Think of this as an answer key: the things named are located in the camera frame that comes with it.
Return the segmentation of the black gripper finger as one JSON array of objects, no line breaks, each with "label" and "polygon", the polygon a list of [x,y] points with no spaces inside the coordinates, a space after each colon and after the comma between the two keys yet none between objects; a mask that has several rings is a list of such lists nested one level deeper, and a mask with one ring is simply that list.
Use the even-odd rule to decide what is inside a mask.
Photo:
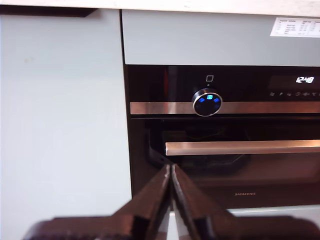
[{"label": "black gripper finger", "polygon": [[234,217],[199,189],[176,164],[171,166],[174,209],[191,240],[233,240]]},{"label": "black gripper finger", "polygon": [[171,212],[171,166],[165,165],[113,216],[131,217],[124,240],[165,240]]}]

